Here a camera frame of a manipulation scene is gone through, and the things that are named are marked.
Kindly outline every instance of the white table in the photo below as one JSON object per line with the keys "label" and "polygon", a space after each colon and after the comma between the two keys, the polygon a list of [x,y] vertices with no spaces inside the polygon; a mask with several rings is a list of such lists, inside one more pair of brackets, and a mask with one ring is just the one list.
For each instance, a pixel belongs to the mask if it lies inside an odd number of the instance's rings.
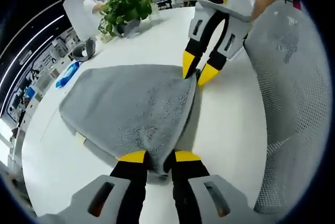
{"label": "white table", "polygon": [[[112,167],[90,153],[68,131],[58,105],[86,69],[123,64],[181,65],[194,8],[164,10],[164,21],[131,39],[114,39],[83,63],[65,88],[45,94],[29,125],[22,160],[30,200],[38,216],[58,213],[71,196]],[[223,25],[214,38],[219,38]],[[216,40],[210,42],[212,49]],[[204,55],[203,65],[209,52]],[[253,207],[261,189],[266,160],[266,121],[256,75],[245,52],[202,88],[202,105],[193,152],[211,174],[241,190]],[[168,186],[147,185],[141,223],[178,223]]]}

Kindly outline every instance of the white wall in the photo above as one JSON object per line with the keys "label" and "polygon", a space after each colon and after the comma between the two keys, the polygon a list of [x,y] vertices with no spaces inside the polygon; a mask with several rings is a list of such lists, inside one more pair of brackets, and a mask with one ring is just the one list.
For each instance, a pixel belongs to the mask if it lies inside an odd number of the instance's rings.
{"label": "white wall", "polygon": [[[11,128],[2,119],[0,119],[0,134],[8,141],[12,136]],[[9,147],[4,142],[0,141],[0,161],[5,165],[8,163],[8,155]]]}
{"label": "white wall", "polygon": [[99,33],[99,19],[84,9],[85,0],[65,0],[63,7],[73,29],[80,40],[86,40]]}

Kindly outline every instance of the gray cloth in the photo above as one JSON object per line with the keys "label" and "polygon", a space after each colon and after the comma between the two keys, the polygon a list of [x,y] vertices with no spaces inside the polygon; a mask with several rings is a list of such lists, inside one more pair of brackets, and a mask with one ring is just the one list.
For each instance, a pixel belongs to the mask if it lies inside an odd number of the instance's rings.
{"label": "gray cloth", "polygon": [[170,65],[124,65],[81,74],[59,106],[65,123],[116,158],[147,150],[159,175],[190,114],[196,76]]}

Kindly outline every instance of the potted plant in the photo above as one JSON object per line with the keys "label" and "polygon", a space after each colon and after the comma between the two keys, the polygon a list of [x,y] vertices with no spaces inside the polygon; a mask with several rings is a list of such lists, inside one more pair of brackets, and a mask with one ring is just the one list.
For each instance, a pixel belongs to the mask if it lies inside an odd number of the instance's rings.
{"label": "potted plant", "polygon": [[109,0],[100,11],[103,18],[99,31],[121,37],[152,13],[151,3],[151,0]]}

